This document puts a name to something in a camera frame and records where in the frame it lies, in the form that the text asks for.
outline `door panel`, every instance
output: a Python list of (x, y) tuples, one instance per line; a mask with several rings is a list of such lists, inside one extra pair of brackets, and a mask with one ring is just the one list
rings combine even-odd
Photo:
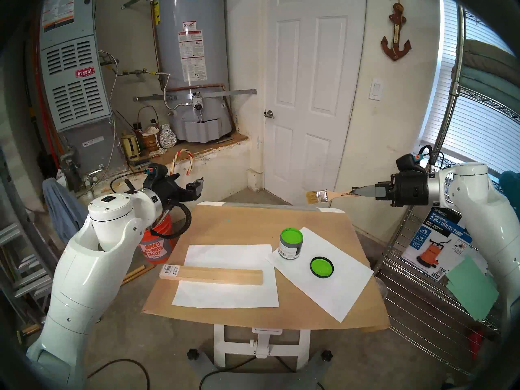
[(334, 189), (364, 23), (365, 0), (268, 0), (265, 188), (291, 204)]

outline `green paint lid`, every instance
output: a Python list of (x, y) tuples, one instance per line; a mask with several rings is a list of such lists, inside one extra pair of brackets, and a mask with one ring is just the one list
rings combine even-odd
[(280, 235), (280, 238), (288, 244), (299, 244), (303, 241), (302, 233), (296, 228), (284, 229)]
[(325, 257), (314, 257), (310, 261), (310, 270), (316, 277), (328, 278), (334, 272), (334, 265)]

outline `bryant logo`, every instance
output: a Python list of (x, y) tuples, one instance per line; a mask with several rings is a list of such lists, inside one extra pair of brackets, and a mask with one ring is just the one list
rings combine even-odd
[(76, 71), (76, 78), (81, 78), (82, 76), (88, 76), (91, 74), (94, 74), (96, 70), (94, 70), (94, 67), (88, 67), (84, 68), (82, 70)]

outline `water heater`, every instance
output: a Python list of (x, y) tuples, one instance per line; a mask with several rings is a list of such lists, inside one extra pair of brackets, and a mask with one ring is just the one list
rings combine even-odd
[(174, 108), (170, 123), (179, 139), (208, 142), (231, 131), (218, 92), (229, 85), (224, 0), (154, 0), (154, 23), (166, 89)]

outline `brown paper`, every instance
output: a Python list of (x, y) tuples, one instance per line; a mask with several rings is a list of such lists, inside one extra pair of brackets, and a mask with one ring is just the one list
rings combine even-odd
[[(274, 250), (278, 246), (280, 232), (289, 227), (307, 227), (369, 266), (347, 214), (214, 205), (195, 207), (191, 226), (180, 237), (168, 264), (183, 265), (190, 244), (270, 243)], [(202, 309), (172, 306), (178, 281), (158, 279), (142, 311), (202, 323), (286, 330), (366, 328), (371, 331), (390, 327), (385, 304), (373, 277), (348, 315), (339, 323), (278, 270), (275, 271), (279, 307)]]

